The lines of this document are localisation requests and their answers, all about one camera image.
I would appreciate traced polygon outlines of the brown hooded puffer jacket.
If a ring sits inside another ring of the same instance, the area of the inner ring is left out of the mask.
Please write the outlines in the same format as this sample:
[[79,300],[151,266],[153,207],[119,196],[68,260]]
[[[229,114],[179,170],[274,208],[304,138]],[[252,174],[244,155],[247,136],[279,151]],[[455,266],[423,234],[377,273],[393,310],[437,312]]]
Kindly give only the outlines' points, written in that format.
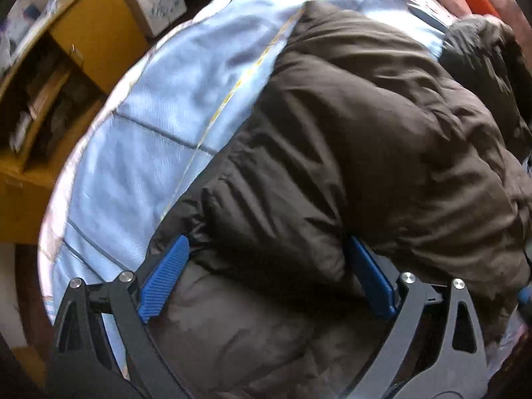
[[252,113],[152,236],[190,259],[155,342],[195,398],[335,398],[384,326],[352,242],[469,288],[498,340],[529,280],[531,182],[488,108],[405,33],[304,6]]

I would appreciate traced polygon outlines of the blue plaid bed sheet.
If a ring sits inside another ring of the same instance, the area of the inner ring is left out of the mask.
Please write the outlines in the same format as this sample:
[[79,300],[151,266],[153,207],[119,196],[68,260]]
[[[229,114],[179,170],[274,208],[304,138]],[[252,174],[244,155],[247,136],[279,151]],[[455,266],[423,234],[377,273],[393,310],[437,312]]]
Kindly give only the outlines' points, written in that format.
[[[142,263],[164,215],[249,116],[311,0],[213,0],[116,84],[56,181],[38,243],[54,319],[69,281]],[[436,0],[328,0],[402,30],[432,54],[454,17]]]

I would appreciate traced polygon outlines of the yellow wooden cabinet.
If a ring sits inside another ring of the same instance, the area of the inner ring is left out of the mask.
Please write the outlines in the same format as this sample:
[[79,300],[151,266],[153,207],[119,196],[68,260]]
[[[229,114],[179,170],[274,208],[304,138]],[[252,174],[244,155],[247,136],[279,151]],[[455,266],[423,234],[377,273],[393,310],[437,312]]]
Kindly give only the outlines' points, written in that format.
[[34,244],[58,175],[149,44],[126,0],[58,0],[1,76],[1,241]]

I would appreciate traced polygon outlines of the black folded jacket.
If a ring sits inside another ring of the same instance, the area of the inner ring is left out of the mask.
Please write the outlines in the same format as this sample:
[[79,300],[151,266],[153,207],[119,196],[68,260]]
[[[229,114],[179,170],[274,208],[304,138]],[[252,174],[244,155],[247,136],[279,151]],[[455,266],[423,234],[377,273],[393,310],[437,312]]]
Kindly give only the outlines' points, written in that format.
[[438,59],[490,110],[507,149],[520,161],[531,154],[531,72],[508,24],[470,15],[446,31]]

